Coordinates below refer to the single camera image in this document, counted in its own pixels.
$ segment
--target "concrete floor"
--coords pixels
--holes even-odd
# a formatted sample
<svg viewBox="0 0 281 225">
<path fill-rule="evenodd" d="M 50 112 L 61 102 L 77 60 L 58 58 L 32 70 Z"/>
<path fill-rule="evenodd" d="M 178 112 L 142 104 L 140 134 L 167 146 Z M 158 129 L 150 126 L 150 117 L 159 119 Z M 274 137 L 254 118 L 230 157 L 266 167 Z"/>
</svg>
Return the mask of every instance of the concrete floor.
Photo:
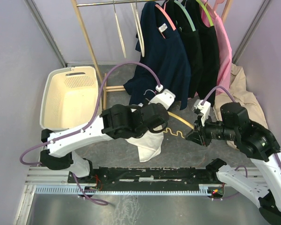
<svg viewBox="0 0 281 225">
<path fill-rule="evenodd" d="M 101 66 L 101 72 L 107 73 L 113 65 Z M 135 66 L 126 65 L 118 68 L 108 79 L 108 85 L 123 85 L 133 77 Z M 107 107 L 115 104 L 128 105 L 129 95 L 125 91 L 109 92 Z M 180 103 L 175 102 L 169 111 L 179 115 L 190 123 L 194 123 L 197 115 L 191 111 L 196 99 L 188 101 L 188 107 L 179 110 Z M 173 132 L 180 130 L 187 134 L 190 129 L 180 121 L 170 118 L 169 125 Z M 99 142 L 76 151 L 81 157 L 93 162 L 95 168 L 99 166 L 108 167 L 205 167 L 212 159 L 221 158 L 230 166 L 246 165 L 254 167 L 254 164 L 238 150 L 229 147 L 225 141 L 214 140 L 208 147 L 199 146 L 193 142 L 186 141 L 181 137 L 164 134 L 162 152 L 160 155 L 145 163 L 139 162 L 138 150 L 124 139 L 108 142 Z"/>
</svg>

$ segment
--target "white clothing tag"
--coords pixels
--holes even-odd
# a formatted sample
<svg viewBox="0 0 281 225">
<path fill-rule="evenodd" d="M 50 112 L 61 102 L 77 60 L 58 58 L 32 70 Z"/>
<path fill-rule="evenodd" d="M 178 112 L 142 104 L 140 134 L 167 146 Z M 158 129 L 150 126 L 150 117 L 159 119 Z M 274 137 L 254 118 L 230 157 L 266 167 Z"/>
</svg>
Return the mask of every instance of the white clothing tag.
<svg viewBox="0 0 281 225">
<path fill-rule="evenodd" d="M 166 29 L 168 28 L 168 26 L 164 23 L 163 25 L 161 25 L 158 29 L 160 30 L 160 32 L 164 32 Z"/>
</svg>

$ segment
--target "wall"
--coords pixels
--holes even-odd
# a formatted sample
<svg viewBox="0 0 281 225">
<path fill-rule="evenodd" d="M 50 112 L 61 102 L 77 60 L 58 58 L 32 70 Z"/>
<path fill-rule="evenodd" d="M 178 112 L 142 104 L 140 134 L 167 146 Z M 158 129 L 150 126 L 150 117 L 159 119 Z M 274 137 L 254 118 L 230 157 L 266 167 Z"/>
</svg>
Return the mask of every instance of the wall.
<svg viewBox="0 0 281 225">
<path fill-rule="evenodd" d="M 41 97 L 57 68 L 25 2 L 0 0 L 0 225 L 13 223 L 28 171 L 19 156 L 40 142 Z M 37 153 L 26 160 L 37 160 Z"/>
<path fill-rule="evenodd" d="M 281 146 L 281 0 L 272 1 L 238 64 Z"/>
<path fill-rule="evenodd" d="M 44 22 L 49 28 L 63 57 L 68 63 L 89 63 L 91 61 L 84 37 L 70 0 L 34 0 Z M 109 0 L 79 0 L 90 3 Z M 226 20 L 226 30 L 233 53 L 240 44 L 263 0 L 235 0 Z M 139 15 L 144 3 L 138 3 Z M 218 7 L 222 14 L 224 4 Z M 125 61 L 116 27 L 113 5 L 81 7 L 81 14 L 98 61 L 118 63 Z M 139 60 L 135 51 L 136 28 L 130 4 L 116 5 L 120 28 L 125 43 L 127 59 Z"/>
</svg>

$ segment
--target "wooden frame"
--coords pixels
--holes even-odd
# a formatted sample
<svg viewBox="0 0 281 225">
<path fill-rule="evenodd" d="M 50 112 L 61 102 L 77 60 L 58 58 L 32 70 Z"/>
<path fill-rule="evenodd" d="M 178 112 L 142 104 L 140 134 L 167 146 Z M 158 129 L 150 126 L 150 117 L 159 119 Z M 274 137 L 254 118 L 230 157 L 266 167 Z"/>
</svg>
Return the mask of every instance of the wooden frame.
<svg viewBox="0 0 281 225">
<path fill-rule="evenodd" d="M 100 71 L 100 68 L 99 68 L 99 65 L 98 65 L 98 62 L 97 62 L 92 44 L 90 42 L 89 35 L 88 35 L 87 30 L 85 28 L 85 24 L 84 24 L 83 18 L 81 16 L 79 7 L 112 5 L 112 4 L 125 4 L 125 3 L 134 3 L 135 1 L 137 1 L 137 2 L 147 2 L 147 1 L 156 1 L 156 0 L 122 0 L 122 1 L 109 1 L 109 2 L 86 3 L 86 4 L 77 4 L 77 0 L 71 0 L 71 3 L 73 5 L 74 11 L 76 13 L 78 22 L 79 22 L 81 30 L 83 32 L 83 36 L 85 38 L 86 44 L 87 44 L 88 49 L 89 49 L 90 56 L 91 56 L 91 58 L 94 62 L 95 69 L 96 69 L 96 72 L 97 72 L 97 75 L 99 77 L 99 80 L 100 80 L 101 84 L 102 84 L 102 81 L 103 81 L 102 74 L 101 74 L 101 71 Z M 227 0 L 226 1 L 226 5 L 225 5 L 225 8 L 224 8 L 223 13 L 222 13 L 223 22 L 225 22 L 225 20 L 227 18 L 227 15 L 228 15 L 229 10 L 231 8 L 232 2 L 233 2 L 233 0 Z M 105 85 L 104 85 L 104 94 L 103 94 L 103 110 L 105 110 L 106 107 L 107 107 L 107 93 L 108 92 L 124 91 L 124 90 L 125 90 L 124 86 L 107 86 L 107 82 L 106 82 Z"/>
</svg>

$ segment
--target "pink shirt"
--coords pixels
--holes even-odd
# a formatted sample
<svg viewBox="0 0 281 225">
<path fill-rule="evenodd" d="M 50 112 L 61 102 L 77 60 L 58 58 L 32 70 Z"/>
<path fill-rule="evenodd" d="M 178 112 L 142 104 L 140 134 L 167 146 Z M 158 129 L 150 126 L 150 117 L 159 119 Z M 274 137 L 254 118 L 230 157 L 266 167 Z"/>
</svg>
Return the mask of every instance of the pink shirt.
<svg viewBox="0 0 281 225">
<path fill-rule="evenodd" d="M 212 9 L 206 7 L 210 13 L 212 22 L 214 23 L 214 28 L 216 32 L 217 42 L 220 50 L 220 70 L 217 76 L 217 85 L 223 86 L 226 89 L 229 89 L 230 86 L 230 73 L 232 65 L 232 49 L 230 42 L 222 22 L 222 19 L 214 12 L 215 16 L 212 14 Z M 207 16 L 204 11 L 202 13 L 202 20 L 206 26 L 210 26 Z M 224 92 L 221 89 L 217 90 L 217 94 Z"/>
</svg>

